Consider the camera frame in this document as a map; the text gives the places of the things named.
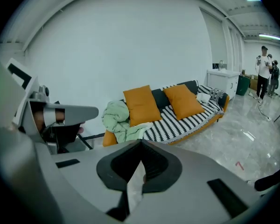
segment white cabinet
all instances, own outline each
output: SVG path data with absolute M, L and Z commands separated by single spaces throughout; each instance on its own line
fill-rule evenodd
M 208 70 L 207 86 L 223 90 L 232 99 L 237 92 L 239 72 L 231 70 Z

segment orange pillow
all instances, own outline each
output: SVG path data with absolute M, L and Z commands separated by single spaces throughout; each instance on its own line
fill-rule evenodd
M 107 146 L 114 145 L 114 144 L 117 144 L 115 135 L 113 133 L 109 132 L 108 130 L 106 130 L 104 139 L 103 139 L 103 146 L 107 147 Z
M 196 95 L 185 84 L 175 85 L 163 91 L 170 101 L 177 120 L 205 111 L 196 100 Z
M 162 119 L 149 85 L 123 93 L 130 112 L 131 127 Z

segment sofa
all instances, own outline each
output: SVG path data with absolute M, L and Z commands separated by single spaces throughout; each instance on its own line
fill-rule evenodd
M 186 85 L 187 88 L 195 95 L 198 93 L 211 95 L 208 103 L 200 102 L 205 111 L 177 120 L 170 101 L 163 92 L 164 89 L 171 86 L 152 90 L 152 95 L 155 99 L 157 108 L 161 113 L 162 119 L 153 122 L 152 128 L 144 132 L 143 139 L 173 145 L 202 131 L 223 117 L 229 102 L 228 94 L 218 89 L 213 89 L 205 85 L 199 85 L 196 80 L 175 85 L 181 84 Z M 106 147 L 114 144 L 117 144 L 115 135 L 106 130 L 103 146 Z

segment person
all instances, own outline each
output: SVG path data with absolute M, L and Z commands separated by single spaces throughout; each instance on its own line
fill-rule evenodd
M 267 55 L 268 57 L 270 57 L 271 58 L 271 61 L 272 61 L 272 58 L 273 58 L 273 56 L 272 56 L 272 54 L 269 54 L 269 55 Z M 269 87 L 269 84 L 270 84 L 270 77 L 269 77 L 269 80 L 268 80 L 268 82 L 267 82 L 267 86 L 266 86 L 266 93 L 267 93 L 267 91 L 269 90 L 268 89 L 268 87 Z
M 268 78 L 270 76 L 269 70 L 272 69 L 272 61 L 269 56 L 266 56 L 267 54 L 267 48 L 265 46 L 261 47 L 261 56 L 257 57 L 257 65 L 259 66 L 259 72 L 258 72 L 258 81 L 257 81 L 257 92 L 255 99 L 258 99 L 259 103 L 262 103 L 263 97 L 266 92 L 267 82 Z
M 278 184 L 279 182 L 280 182 L 280 170 L 278 170 L 273 175 L 260 178 L 255 182 L 251 180 L 247 181 L 248 185 L 253 187 L 258 192 L 267 190 L 268 188 Z
M 278 87 L 279 85 L 279 68 L 277 67 L 278 62 L 276 60 L 274 60 L 272 62 L 273 68 L 270 70 L 271 71 L 271 83 L 269 85 L 269 89 L 268 89 L 268 96 L 272 97 L 272 95 L 274 95 L 275 93 L 275 89 Z

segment white pillow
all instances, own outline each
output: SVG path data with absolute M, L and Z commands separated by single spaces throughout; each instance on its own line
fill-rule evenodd
M 210 100 L 210 95 L 205 93 L 198 93 L 196 100 L 198 100 L 199 102 L 208 103 Z

